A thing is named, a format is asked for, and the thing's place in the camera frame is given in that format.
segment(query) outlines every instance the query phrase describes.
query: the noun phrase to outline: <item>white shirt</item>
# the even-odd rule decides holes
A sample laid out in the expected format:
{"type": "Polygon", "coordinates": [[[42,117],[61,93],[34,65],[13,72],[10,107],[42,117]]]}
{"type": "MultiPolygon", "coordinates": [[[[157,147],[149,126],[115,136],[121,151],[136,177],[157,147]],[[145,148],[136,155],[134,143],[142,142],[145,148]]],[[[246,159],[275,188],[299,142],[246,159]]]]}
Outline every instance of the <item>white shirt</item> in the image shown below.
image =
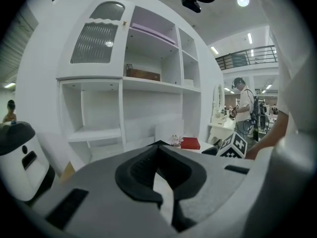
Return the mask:
{"type": "Polygon", "coordinates": [[[238,113],[236,116],[237,121],[245,121],[249,120],[251,118],[250,113],[253,111],[253,102],[254,97],[251,91],[247,90],[249,89],[247,86],[245,86],[242,91],[240,92],[240,105],[239,108],[246,107],[247,105],[250,106],[250,110],[238,113]]]}
{"type": "Polygon", "coordinates": [[[289,115],[287,133],[295,132],[296,127],[311,130],[315,124],[306,118],[309,117],[307,107],[312,104],[306,101],[303,103],[303,98],[310,102],[314,99],[307,97],[307,94],[310,94],[309,89],[313,88],[313,83],[310,82],[314,76],[309,70],[315,67],[316,61],[313,37],[303,25],[304,20],[297,8],[289,0],[259,0],[259,2],[266,14],[273,33],[272,40],[277,49],[279,66],[277,108],[289,115]]]}

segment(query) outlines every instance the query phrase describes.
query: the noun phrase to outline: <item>white cabinet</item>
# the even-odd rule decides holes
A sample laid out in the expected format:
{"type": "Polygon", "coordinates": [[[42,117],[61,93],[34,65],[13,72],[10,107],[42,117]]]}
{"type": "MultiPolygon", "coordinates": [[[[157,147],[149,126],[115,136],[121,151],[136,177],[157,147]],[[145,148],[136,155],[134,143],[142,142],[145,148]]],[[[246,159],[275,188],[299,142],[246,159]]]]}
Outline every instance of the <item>white cabinet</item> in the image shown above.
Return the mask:
{"type": "Polygon", "coordinates": [[[122,77],[133,10],[124,0],[94,1],[66,40],[56,78],[122,77]]]}
{"type": "Polygon", "coordinates": [[[57,79],[62,132],[84,165],[153,143],[158,123],[184,119],[184,136],[199,136],[195,41],[152,11],[95,1],[66,42],[57,79]],[[127,64],[160,81],[127,77],[127,64]]]}

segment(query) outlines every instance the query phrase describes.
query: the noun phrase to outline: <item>brown box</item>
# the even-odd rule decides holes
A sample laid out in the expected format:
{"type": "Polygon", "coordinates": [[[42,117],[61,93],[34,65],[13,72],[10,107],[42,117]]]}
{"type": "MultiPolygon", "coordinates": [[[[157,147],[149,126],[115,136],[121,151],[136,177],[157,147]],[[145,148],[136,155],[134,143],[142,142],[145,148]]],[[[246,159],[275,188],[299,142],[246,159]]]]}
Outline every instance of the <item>brown box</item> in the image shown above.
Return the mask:
{"type": "Polygon", "coordinates": [[[160,75],[140,69],[127,69],[127,77],[137,77],[149,80],[160,81],[160,75]]]}

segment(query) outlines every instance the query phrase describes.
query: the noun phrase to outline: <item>balcony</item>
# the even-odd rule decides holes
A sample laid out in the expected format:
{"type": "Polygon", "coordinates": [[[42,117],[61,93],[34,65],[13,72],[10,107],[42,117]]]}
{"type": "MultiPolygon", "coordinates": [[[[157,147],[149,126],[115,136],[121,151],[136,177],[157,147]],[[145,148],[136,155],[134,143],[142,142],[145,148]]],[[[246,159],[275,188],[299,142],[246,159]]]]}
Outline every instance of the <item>balcony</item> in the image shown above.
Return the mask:
{"type": "Polygon", "coordinates": [[[221,70],[261,63],[278,62],[274,45],[242,50],[216,58],[221,70]]]}

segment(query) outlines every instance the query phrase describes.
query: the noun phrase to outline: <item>cabinet door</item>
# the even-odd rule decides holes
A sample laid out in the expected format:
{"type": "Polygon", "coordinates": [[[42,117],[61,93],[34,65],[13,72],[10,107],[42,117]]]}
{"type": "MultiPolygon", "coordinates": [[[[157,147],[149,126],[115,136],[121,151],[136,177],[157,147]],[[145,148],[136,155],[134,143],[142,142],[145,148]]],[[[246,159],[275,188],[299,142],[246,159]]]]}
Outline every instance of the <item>cabinet door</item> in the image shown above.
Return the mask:
{"type": "Polygon", "coordinates": [[[133,10],[124,0],[93,2],[66,41],[56,78],[122,77],[133,10]]]}

